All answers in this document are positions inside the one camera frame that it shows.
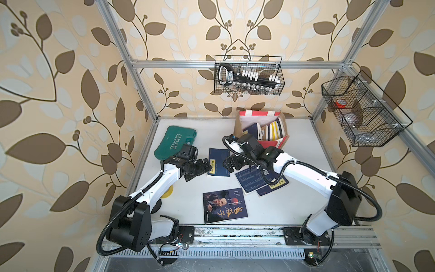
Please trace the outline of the navy book with yellow label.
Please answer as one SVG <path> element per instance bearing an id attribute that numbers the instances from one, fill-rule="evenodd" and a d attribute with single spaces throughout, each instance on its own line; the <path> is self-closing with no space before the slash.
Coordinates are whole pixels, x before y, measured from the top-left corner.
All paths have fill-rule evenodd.
<path id="1" fill-rule="evenodd" d="M 209 176 L 215 177 L 230 177 L 230 172 L 227 170 L 223 163 L 230 156 L 230 151 L 228 149 L 209 149 L 209 162 L 211 170 L 207 173 Z"/>

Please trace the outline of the dark book large white characters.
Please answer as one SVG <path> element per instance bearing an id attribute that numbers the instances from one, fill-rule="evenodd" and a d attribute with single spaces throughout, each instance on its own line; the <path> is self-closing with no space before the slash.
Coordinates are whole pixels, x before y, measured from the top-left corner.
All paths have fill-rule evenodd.
<path id="1" fill-rule="evenodd" d="M 203 194 L 205 224 L 233 221 L 248 217 L 242 188 L 219 190 Z"/>

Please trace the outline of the red and burlap canvas bag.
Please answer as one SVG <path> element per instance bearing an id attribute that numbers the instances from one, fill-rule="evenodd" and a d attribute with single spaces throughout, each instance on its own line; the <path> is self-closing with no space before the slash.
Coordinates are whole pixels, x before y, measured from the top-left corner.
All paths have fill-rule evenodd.
<path id="1" fill-rule="evenodd" d="M 287 132 L 287 125 L 285 122 L 285 116 L 283 113 L 280 112 L 274 112 L 274 111 L 252 111 L 252 110 L 246 110 L 246 111 L 239 111 L 236 115 L 236 121 L 234 125 L 234 132 L 233 134 L 240 138 L 243 136 L 243 130 L 249 127 L 253 123 L 259 123 L 261 127 L 265 125 L 270 125 L 272 122 L 276 121 L 276 119 L 280 117 L 283 121 L 285 136 L 283 138 L 277 139 L 276 141 L 263 141 L 258 140 L 259 143 L 264 147 L 268 148 L 270 146 L 277 147 L 279 149 L 282 149 L 285 145 L 286 141 L 288 140 L 288 132 Z"/>

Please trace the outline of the black and white large book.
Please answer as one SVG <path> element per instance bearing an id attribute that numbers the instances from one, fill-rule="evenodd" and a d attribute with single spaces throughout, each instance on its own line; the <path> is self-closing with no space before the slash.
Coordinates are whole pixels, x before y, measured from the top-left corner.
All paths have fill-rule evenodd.
<path id="1" fill-rule="evenodd" d="M 276 132 L 277 132 L 277 139 L 283 138 L 285 136 L 283 121 L 280 117 L 276 119 Z"/>

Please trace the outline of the navy book yellow label front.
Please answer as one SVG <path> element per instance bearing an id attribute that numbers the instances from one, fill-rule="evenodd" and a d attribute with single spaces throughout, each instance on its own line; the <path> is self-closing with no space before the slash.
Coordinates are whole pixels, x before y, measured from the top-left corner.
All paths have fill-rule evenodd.
<path id="1" fill-rule="evenodd" d="M 253 123 L 243 130 L 243 134 L 250 134 L 256 137 L 257 140 L 262 140 L 262 130 L 259 123 Z"/>

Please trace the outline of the yellow cartoon man book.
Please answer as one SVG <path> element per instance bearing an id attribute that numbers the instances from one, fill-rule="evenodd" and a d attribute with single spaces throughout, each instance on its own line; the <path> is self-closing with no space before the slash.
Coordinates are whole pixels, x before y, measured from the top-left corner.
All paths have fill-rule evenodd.
<path id="1" fill-rule="evenodd" d="M 270 141 L 276 141 L 277 139 L 280 138 L 280 134 L 279 134 L 279 126 L 278 126 L 278 122 L 274 121 L 269 125 L 269 140 Z"/>

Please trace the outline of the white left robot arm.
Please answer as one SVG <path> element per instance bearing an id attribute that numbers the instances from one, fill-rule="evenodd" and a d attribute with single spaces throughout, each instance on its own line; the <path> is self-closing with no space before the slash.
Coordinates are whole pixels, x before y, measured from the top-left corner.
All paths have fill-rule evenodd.
<path id="1" fill-rule="evenodd" d="M 184 144 L 181 151 L 160 161 L 159 172 L 136 192 L 117 197 L 112 205 L 109 222 L 96 243 L 101 256 L 110 256 L 123 250 L 140 252 L 149 242 L 158 238 L 177 236 L 179 221 L 162 216 L 152 217 L 153 209 L 160 207 L 162 196 L 178 180 L 190 181 L 211 170 L 207 158 L 198 158 L 198 149 Z"/>

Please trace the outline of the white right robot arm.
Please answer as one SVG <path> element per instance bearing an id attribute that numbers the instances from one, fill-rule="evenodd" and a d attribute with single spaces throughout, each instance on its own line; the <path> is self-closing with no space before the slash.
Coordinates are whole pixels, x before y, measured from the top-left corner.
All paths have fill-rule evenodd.
<path id="1" fill-rule="evenodd" d="M 222 142 L 232 152 L 223 163 L 230 172 L 246 165 L 253 166 L 267 185 L 275 185 L 280 179 L 288 177 L 327 199 L 326 206 L 309 215 L 299 230 L 297 237 L 306 243 L 313 243 L 316 238 L 339 226 L 351 226 L 354 221 L 376 222 L 382 218 L 379 203 L 358 188 L 355 179 L 347 172 L 327 172 L 277 147 L 264 148 L 250 134 L 240 138 L 225 136 Z"/>

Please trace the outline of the yellow tape roll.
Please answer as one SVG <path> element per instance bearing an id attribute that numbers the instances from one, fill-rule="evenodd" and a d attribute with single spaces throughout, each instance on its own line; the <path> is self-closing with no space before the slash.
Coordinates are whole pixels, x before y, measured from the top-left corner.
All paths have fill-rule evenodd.
<path id="1" fill-rule="evenodd" d="M 169 187 L 169 189 L 161 196 L 162 199 L 168 198 L 173 193 L 173 185 Z"/>

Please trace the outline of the green plastic tool case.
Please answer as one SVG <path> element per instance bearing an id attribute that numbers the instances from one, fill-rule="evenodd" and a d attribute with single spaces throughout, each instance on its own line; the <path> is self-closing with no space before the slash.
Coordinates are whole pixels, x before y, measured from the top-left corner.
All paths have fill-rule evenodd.
<path id="1" fill-rule="evenodd" d="M 184 144 L 192 145 L 197 136 L 197 131 L 179 126 L 169 126 L 162 141 L 154 151 L 155 158 L 166 160 L 178 153 Z"/>

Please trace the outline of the socket wrench set in basket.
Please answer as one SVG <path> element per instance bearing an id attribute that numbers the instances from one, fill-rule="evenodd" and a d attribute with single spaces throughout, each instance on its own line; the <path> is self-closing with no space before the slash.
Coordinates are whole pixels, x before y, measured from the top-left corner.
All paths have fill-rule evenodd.
<path id="1" fill-rule="evenodd" d="M 250 87 L 265 90 L 279 90 L 285 86 L 285 81 L 279 69 L 252 67 L 247 63 L 231 64 L 221 62 L 217 67 L 217 82 L 224 87 Z"/>

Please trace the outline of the red tape roll in basket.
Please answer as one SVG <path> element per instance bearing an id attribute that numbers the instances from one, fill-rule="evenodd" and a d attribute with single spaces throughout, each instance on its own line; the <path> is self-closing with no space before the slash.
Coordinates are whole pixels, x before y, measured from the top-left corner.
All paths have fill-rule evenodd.
<path id="1" fill-rule="evenodd" d="M 335 101 L 335 105 L 336 105 L 336 107 L 339 108 L 339 109 L 345 109 L 346 106 L 347 106 L 347 101 L 344 100 L 344 99 L 337 99 L 337 100 Z"/>

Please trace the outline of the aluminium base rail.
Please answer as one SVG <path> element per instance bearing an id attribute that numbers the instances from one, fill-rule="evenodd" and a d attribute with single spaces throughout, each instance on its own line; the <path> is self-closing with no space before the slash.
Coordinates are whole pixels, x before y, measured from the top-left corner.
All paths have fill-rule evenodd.
<path id="1" fill-rule="evenodd" d="M 158 255 L 166 262 L 178 260 L 336 260 L 340 250 L 366 253 L 379 264 L 384 253 L 372 227 L 339 227 L 316 238 L 299 239 L 297 226 L 260 225 L 182 225 L 176 246 L 152 241 L 151 250 L 125 250 L 116 258 L 149 258 Z"/>

